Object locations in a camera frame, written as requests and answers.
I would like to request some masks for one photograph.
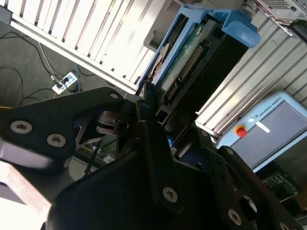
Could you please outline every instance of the red emergency stop button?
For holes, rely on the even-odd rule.
[[[248,133],[244,126],[238,126],[235,128],[235,133],[240,137],[243,138]]]

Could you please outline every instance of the gray carpet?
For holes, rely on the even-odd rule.
[[[7,24],[0,22],[0,37],[9,31],[21,32],[15,30]],[[40,51],[38,42],[30,37],[25,38],[32,42]],[[62,79],[70,71],[74,71],[73,62],[62,55],[43,46],[46,56],[59,79]],[[36,49],[20,38],[0,39],[0,67],[13,67],[17,69],[24,82],[24,96],[33,93],[42,88],[51,88],[55,83],[50,78],[47,71],[39,59]],[[91,74],[88,70],[81,67],[86,74]],[[109,86],[107,81],[98,76],[87,77],[80,74],[81,89],[90,90],[97,87]],[[113,87],[124,94],[123,90]],[[39,100],[46,100],[54,96],[53,92],[41,91],[34,95]],[[16,107],[22,99],[22,86],[20,78],[16,71],[12,69],[0,69],[0,106]],[[26,99],[24,104],[34,103],[34,99]]]

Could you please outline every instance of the universal robots logo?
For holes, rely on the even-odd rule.
[[[271,108],[273,108],[273,106],[279,102],[280,100],[282,99],[282,97],[279,97],[277,98],[273,103],[272,105],[269,105],[263,112],[261,112],[259,115],[255,115],[255,118],[259,117],[259,116],[262,116],[264,114],[266,114]]]

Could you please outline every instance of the circuit board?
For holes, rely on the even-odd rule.
[[[201,44],[208,33],[209,31],[206,29],[205,24],[199,24],[193,30],[173,64],[163,77],[156,94],[157,101],[163,101],[165,93],[168,94],[169,98],[175,95],[179,88],[178,84],[184,83],[190,70],[197,63],[199,56],[204,51]]]

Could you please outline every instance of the green circuit board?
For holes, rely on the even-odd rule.
[[[198,55],[202,52],[201,43],[208,34],[208,30],[205,28],[205,24],[199,24],[199,26],[193,30],[183,48],[177,55],[173,64],[163,77],[159,89],[157,90],[158,101],[162,101],[165,96],[165,92],[176,90],[175,79],[181,79],[184,81],[185,77],[188,76],[189,68],[193,66],[193,61],[197,60]]]

